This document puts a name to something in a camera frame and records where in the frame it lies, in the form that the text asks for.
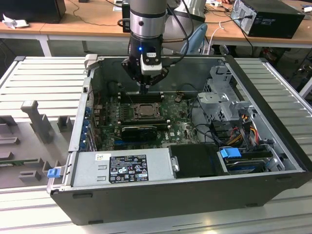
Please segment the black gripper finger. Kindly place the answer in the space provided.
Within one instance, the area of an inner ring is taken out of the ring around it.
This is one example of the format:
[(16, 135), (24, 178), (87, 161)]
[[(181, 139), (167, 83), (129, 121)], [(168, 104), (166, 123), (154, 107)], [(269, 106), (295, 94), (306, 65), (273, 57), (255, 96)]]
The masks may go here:
[(121, 62), (122, 68), (126, 71), (131, 80), (140, 87), (141, 94), (147, 94), (147, 77), (142, 74), (141, 65), (136, 58), (126, 58)]
[(149, 76), (148, 80), (146, 82), (146, 85), (145, 85), (145, 93), (148, 93), (148, 90), (151, 86), (154, 86), (157, 83), (159, 83), (160, 81), (162, 81), (163, 79), (165, 79), (166, 76), (168, 75), (168, 72), (169, 72), (168, 68), (162, 68), (160, 74), (158, 74), (154, 77)]

